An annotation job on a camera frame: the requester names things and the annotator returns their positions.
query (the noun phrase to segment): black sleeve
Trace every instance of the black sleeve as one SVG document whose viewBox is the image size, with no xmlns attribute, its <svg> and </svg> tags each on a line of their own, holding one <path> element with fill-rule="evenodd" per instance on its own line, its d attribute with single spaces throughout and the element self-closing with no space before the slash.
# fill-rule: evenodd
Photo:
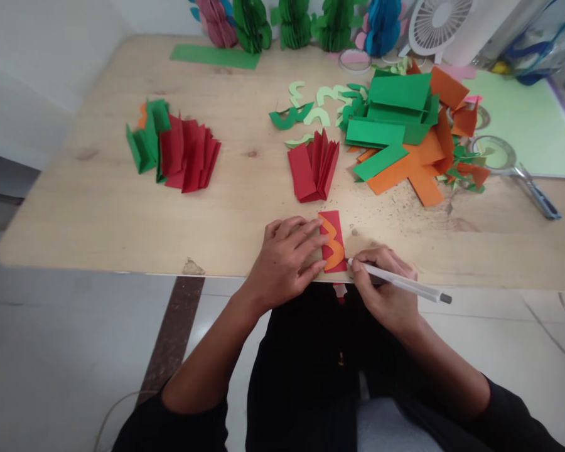
<svg viewBox="0 0 565 452">
<path fill-rule="evenodd" d="M 225 451 L 224 399 L 209 411 L 177 414 L 161 401 L 161 391 L 137 407 L 121 428 L 112 452 Z"/>
<path fill-rule="evenodd" d="M 490 404 L 474 421 L 463 426 L 469 433 L 495 451 L 565 451 L 529 414 L 521 398 L 489 379 L 488 383 Z"/>
</svg>

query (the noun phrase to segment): light green mat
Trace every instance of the light green mat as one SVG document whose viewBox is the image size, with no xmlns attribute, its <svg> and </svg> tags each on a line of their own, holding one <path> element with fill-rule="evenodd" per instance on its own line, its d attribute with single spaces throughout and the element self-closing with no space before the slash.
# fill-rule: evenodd
<svg viewBox="0 0 565 452">
<path fill-rule="evenodd" d="M 478 71 L 475 80 L 463 83 L 471 90 L 469 95 L 483 96 L 482 106 L 492 119 L 476 135 L 507 141 L 532 175 L 565 177 L 565 112 L 546 80 L 526 87 Z"/>
</svg>

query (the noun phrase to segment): brown floor strip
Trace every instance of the brown floor strip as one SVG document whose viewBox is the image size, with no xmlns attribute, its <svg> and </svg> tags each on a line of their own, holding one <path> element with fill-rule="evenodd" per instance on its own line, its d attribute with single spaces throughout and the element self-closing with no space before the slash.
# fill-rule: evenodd
<svg viewBox="0 0 565 452">
<path fill-rule="evenodd" d="M 160 390 L 182 363 L 204 282 L 202 277 L 176 278 L 141 390 Z M 136 405 L 149 397 L 141 394 Z"/>
</svg>

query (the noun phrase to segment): left hand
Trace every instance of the left hand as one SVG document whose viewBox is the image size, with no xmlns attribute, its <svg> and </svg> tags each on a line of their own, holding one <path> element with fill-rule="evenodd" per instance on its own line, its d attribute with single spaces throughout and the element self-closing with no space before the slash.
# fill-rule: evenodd
<svg viewBox="0 0 565 452">
<path fill-rule="evenodd" d="M 324 269 L 326 261 L 304 268 L 308 257 L 328 242 L 324 235 L 311 237 L 321 224 L 322 219 L 293 217 L 266 226 L 262 250 L 237 293 L 259 316 L 303 293 Z"/>
</svg>

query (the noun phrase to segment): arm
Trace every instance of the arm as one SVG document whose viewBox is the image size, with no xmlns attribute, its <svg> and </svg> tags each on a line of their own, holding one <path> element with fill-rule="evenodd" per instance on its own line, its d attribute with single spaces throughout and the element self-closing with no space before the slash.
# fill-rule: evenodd
<svg viewBox="0 0 565 452">
<path fill-rule="evenodd" d="M 224 449 L 225 398 L 243 344 L 265 312 L 300 295 L 326 265 L 317 261 L 304 268 L 328 241 L 312 237 L 321 223 L 293 217 L 266 227 L 243 286 L 163 390 L 131 414 L 114 451 Z"/>
<path fill-rule="evenodd" d="M 519 397 L 490 382 L 437 335 L 419 314 L 416 295 L 391 284 L 375 288 L 362 262 L 415 280 L 416 272 L 386 247 L 358 253 L 352 265 L 368 310 L 432 377 L 467 431 L 495 450 L 565 450 Z"/>
</svg>

